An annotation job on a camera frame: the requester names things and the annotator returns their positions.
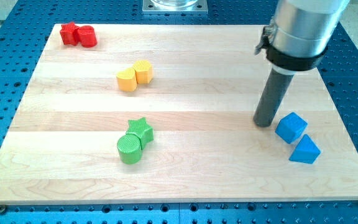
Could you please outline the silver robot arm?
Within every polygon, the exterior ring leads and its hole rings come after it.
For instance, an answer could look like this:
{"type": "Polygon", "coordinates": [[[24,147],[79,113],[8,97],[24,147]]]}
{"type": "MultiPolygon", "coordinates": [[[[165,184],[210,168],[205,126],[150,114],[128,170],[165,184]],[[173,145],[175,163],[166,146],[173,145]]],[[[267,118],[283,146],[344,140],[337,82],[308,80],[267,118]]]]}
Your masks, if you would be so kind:
{"type": "Polygon", "coordinates": [[[279,0],[254,53],[264,49],[266,59],[281,73],[314,69],[348,4],[349,0],[279,0]]]}

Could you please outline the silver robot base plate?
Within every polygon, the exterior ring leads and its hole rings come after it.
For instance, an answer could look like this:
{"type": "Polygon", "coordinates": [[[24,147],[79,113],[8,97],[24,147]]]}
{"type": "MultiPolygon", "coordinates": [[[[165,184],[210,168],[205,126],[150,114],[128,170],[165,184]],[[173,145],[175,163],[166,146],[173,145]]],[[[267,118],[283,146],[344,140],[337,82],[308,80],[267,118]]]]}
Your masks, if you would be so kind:
{"type": "Polygon", "coordinates": [[[144,14],[207,13],[207,0],[143,0],[144,14]]]}

